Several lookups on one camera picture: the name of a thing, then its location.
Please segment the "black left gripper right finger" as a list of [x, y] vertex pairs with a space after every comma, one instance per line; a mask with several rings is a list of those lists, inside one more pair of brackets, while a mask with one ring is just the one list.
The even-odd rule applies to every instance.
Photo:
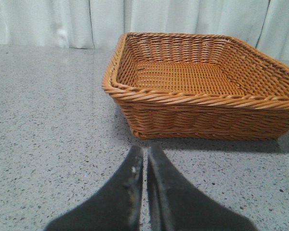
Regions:
[[154, 231], [255, 231], [246, 217], [223, 207], [191, 184], [159, 145], [148, 153], [148, 200]]

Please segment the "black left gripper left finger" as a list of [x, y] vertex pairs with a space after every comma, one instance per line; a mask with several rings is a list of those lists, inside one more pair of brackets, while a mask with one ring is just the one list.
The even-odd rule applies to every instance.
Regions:
[[143, 150], [132, 146], [92, 197], [51, 221], [47, 231], [137, 231], [143, 190]]

